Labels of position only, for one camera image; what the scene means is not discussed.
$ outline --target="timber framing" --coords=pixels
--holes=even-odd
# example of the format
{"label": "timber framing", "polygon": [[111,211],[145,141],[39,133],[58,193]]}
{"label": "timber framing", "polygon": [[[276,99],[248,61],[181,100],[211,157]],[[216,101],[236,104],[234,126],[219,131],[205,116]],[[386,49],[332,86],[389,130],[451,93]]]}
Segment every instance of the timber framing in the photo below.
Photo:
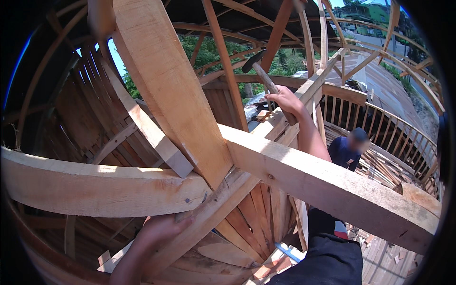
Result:
{"label": "timber framing", "polygon": [[[78,249],[86,242],[81,241],[81,233],[95,232],[94,236],[104,238],[103,242],[97,240],[104,245],[97,256],[104,252],[107,258],[100,259],[98,270],[111,273],[132,244],[136,230],[133,224],[142,225],[139,217],[179,213],[177,221],[193,216],[194,223],[159,245],[145,262],[141,281],[163,285],[241,284],[251,276],[252,267],[271,260],[268,256],[276,252],[274,242],[280,243],[292,226],[298,229],[303,249],[308,247],[306,205],[313,205],[388,242],[425,254],[439,223],[438,201],[426,194],[426,202],[415,202],[408,194],[400,195],[364,175],[300,151],[298,140],[305,134],[299,133],[299,124],[290,126],[280,108],[272,110],[249,133],[238,83],[256,83],[258,77],[234,74],[233,70],[246,63],[246,55],[265,46],[270,50],[262,62],[265,70],[269,69],[281,45],[288,42],[304,47],[308,78],[274,75],[270,78],[275,84],[297,90],[295,96],[313,116],[322,141],[326,144],[327,136],[328,140],[333,139],[331,129],[326,129],[326,133],[325,127],[348,133],[351,114],[356,111],[353,128],[362,122],[363,128],[375,138],[370,146],[373,153],[382,159],[392,157],[390,161],[398,169],[410,172],[426,190],[434,191],[438,176],[435,143],[403,119],[367,103],[366,93],[344,86],[345,79],[377,57],[380,57],[378,63],[385,58],[403,70],[403,75],[413,77],[442,113],[445,109],[441,96],[434,93],[426,81],[437,90],[441,87],[435,77],[423,70],[433,63],[432,58],[429,56],[418,64],[410,60],[403,62],[387,50],[388,42],[385,47],[374,46],[374,49],[356,45],[363,43],[344,38],[338,23],[347,19],[336,18],[328,0],[317,1],[320,12],[317,18],[307,18],[301,1],[284,0],[275,21],[245,5],[251,0],[213,1],[218,3],[213,6],[211,0],[202,0],[208,21],[199,25],[171,22],[165,9],[173,6],[170,0],[164,3],[159,0],[113,1],[116,30],[112,38],[144,101],[134,100],[129,95],[115,72],[106,43],[101,43],[100,50],[96,51],[93,39],[84,38],[80,61],[71,71],[68,84],[59,87],[63,95],[68,96],[59,97],[56,103],[28,108],[44,67],[60,43],[65,41],[70,47],[68,50],[74,50],[75,42],[67,35],[87,12],[87,1],[76,1],[49,14],[57,39],[35,71],[21,111],[11,113],[8,121],[19,120],[19,146],[28,114],[58,109],[59,113],[52,109],[50,118],[46,118],[42,136],[48,145],[51,142],[55,147],[46,149],[47,157],[55,153],[59,159],[1,149],[2,179],[7,189],[5,199],[26,251],[40,273],[56,284],[106,284],[107,275],[78,264],[82,260]],[[220,8],[219,3],[227,9],[216,13],[214,8],[216,5]],[[395,35],[393,28],[399,20],[399,6],[394,1],[393,4],[388,38]],[[62,29],[58,18],[80,7],[82,9],[74,12],[76,15]],[[324,7],[329,18],[324,14]],[[298,12],[298,19],[289,18],[293,9]],[[218,23],[222,18],[218,17],[232,10],[264,25],[239,31],[222,30]],[[303,37],[286,29],[288,23],[297,21],[301,23]],[[317,41],[312,40],[309,21],[320,22],[321,38]],[[339,38],[328,38],[328,21],[335,23]],[[272,27],[267,41],[242,34],[264,26]],[[190,60],[176,29],[189,30],[187,34],[201,32]],[[194,69],[207,34],[214,38],[220,60]],[[224,42],[226,38],[240,39],[253,48],[230,56]],[[337,50],[330,58],[327,56],[329,48]],[[321,54],[319,67],[315,66],[314,50]],[[364,55],[351,50],[368,52],[370,56],[345,73],[346,53]],[[241,61],[232,64],[235,58]],[[342,71],[336,67],[338,61],[342,61]],[[223,69],[204,75],[207,68],[220,63]],[[326,82],[333,69],[341,77],[341,85]],[[85,113],[73,111],[74,106],[83,109],[86,105],[90,108]],[[226,114],[217,112],[226,110],[233,121],[218,124],[220,116]],[[68,120],[77,115],[84,118]],[[381,119],[376,130],[374,122],[378,117]],[[91,119],[97,126],[87,126]],[[383,121],[387,128],[378,146],[374,143]],[[387,166],[379,167],[388,172]],[[387,178],[391,184],[399,182],[395,177]],[[413,190],[423,194],[418,188]],[[30,214],[32,208],[36,216]],[[369,211],[359,215],[359,208]],[[100,223],[113,227],[105,225],[100,229]],[[33,229],[61,233],[59,246],[65,255],[49,247]],[[109,258],[106,247],[122,250]]]}

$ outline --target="curved wooden frame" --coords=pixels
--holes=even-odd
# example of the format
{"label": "curved wooden frame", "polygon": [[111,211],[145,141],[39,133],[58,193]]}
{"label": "curved wooden frame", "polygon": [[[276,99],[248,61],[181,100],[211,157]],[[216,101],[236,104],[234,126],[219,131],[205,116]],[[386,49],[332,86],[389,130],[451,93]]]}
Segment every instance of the curved wooden frame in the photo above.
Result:
{"label": "curved wooden frame", "polygon": [[193,210],[212,192],[193,172],[182,179],[171,169],[58,161],[4,147],[1,152],[2,175],[11,198],[50,212],[91,217],[155,216]]}

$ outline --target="man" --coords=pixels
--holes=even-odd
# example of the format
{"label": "man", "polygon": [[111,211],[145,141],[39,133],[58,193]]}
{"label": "man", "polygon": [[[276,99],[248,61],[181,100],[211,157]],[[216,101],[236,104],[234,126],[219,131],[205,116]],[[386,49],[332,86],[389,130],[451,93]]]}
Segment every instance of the man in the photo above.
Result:
{"label": "man", "polygon": [[328,148],[332,162],[355,171],[368,139],[368,134],[359,127],[351,131],[346,137],[336,138]]}
{"label": "man", "polygon": [[[300,148],[331,162],[326,145],[302,102],[285,86],[276,85],[279,94],[267,94],[282,110],[292,113],[299,122]],[[348,240],[345,223],[311,207],[309,248],[306,258],[292,268],[274,276],[269,285],[361,285],[363,256],[358,242]],[[139,285],[147,260],[159,243],[168,241],[190,226],[195,219],[175,223],[174,215],[148,217],[128,252],[115,267],[110,285]]]}

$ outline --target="wooden railing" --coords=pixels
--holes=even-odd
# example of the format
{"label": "wooden railing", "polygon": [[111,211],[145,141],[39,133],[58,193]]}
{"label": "wooden railing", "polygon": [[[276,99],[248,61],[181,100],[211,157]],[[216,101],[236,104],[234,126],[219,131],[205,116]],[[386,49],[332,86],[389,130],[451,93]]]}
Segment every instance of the wooden railing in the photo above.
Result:
{"label": "wooden railing", "polygon": [[437,145],[426,134],[371,103],[360,107],[324,95],[321,104],[325,121],[346,130],[363,128],[372,143],[410,166],[428,193],[438,190]]}

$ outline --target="wooden floor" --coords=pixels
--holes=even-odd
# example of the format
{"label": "wooden floor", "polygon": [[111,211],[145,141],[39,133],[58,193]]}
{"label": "wooden floor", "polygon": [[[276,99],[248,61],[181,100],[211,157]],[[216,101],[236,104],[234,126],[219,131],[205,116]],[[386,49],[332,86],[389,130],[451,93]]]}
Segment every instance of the wooden floor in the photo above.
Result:
{"label": "wooden floor", "polygon": [[[346,55],[345,73],[350,72],[366,58],[367,56],[360,56],[357,54],[353,54],[352,56]],[[337,62],[336,66],[340,70],[342,69],[341,62]],[[371,61],[366,67],[354,74],[352,78],[366,83],[368,87],[369,102],[395,114],[412,126],[425,132],[413,103],[402,87],[402,84],[383,67],[378,66],[377,59]],[[334,70],[331,70],[331,73],[326,77],[325,81],[339,85],[341,84],[341,78]],[[374,91],[373,100],[370,99],[372,89]]]}

